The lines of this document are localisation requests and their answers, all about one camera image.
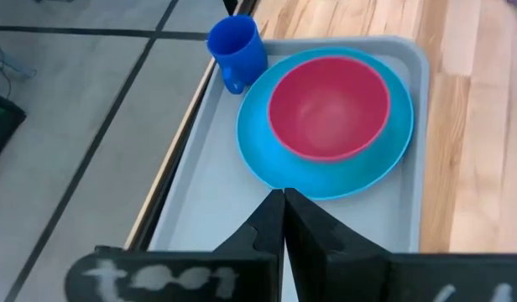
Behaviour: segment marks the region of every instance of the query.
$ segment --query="wooden surface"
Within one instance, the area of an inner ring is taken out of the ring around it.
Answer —
[[[422,47],[431,93],[420,249],[517,252],[517,8],[259,0],[253,17],[265,39],[394,34]]]

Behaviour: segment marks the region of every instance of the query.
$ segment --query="tiled floor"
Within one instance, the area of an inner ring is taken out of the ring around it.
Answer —
[[[0,25],[154,29],[170,0],[0,2]],[[180,0],[165,30],[207,32],[222,1]],[[38,73],[13,72],[27,112],[0,158],[0,301],[48,224],[147,38],[0,32]],[[64,301],[63,278],[97,244],[122,246],[210,56],[202,41],[158,39],[83,174],[17,301]],[[0,94],[7,94],[0,76]]]

